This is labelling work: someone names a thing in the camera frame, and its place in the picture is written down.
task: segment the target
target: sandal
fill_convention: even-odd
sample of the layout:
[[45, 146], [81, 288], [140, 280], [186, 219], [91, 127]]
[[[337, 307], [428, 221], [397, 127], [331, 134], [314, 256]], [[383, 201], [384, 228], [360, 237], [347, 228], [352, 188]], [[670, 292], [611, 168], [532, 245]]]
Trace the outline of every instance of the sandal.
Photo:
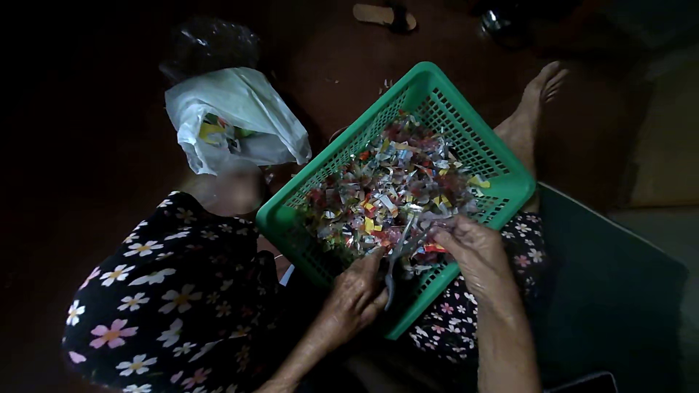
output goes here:
[[383, 24], [394, 33], [410, 33], [417, 27], [415, 16], [409, 13], [404, 6], [379, 7], [355, 4], [352, 7], [352, 14], [360, 22]]

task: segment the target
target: person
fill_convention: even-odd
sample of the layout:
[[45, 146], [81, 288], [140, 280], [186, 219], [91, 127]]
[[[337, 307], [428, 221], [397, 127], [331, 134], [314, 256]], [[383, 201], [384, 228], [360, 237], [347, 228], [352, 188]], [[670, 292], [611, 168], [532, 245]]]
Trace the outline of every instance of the person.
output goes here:
[[[566, 72], [558, 62], [544, 67], [494, 130], [532, 173], [541, 107]], [[253, 177], [238, 181], [254, 187]], [[205, 209], [187, 192], [171, 193], [78, 288], [62, 347], [88, 381], [127, 393], [293, 392], [383, 310], [381, 248], [336, 278], [305, 333], [292, 338], [279, 327], [297, 316], [286, 311], [273, 258], [257, 252], [257, 230], [244, 218], [223, 216], [235, 208], [214, 205]], [[477, 357], [480, 391], [540, 391], [522, 300], [536, 298], [547, 265], [538, 200], [501, 234], [463, 216], [453, 224], [453, 233], [432, 235], [461, 275], [404, 336], [453, 363]]]

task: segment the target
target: floral dress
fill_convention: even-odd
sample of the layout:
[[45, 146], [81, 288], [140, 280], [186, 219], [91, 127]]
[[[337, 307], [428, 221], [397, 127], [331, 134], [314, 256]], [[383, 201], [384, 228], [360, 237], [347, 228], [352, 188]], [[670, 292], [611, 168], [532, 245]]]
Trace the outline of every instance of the floral dress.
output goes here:
[[249, 392], [280, 303], [257, 230], [173, 192], [78, 288], [63, 339], [90, 382], [124, 392]]
[[[539, 279], [549, 266], [544, 252], [541, 217], [519, 213], [500, 231], [525, 307], [538, 297]], [[420, 350], [451, 363], [478, 357], [476, 322], [478, 303], [459, 275], [408, 330], [403, 340], [412, 339]]]

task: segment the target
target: wrinkled hand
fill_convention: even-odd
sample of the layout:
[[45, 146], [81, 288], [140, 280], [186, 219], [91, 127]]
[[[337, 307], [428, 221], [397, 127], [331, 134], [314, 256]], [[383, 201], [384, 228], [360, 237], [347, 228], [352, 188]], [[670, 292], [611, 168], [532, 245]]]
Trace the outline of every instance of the wrinkled hand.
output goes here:
[[500, 233], [470, 218], [454, 218], [454, 233], [435, 228], [437, 243], [454, 256], [466, 280], [466, 287], [477, 299], [495, 301], [517, 293]]
[[328, 353], [348, 342], [374, 322], [388, 302], [388, 291], [379, 293], [376, 273], [386, 252], [381, 247], [354, 263], [335, 279], [335, 287], [311, 324], [308, 336]]

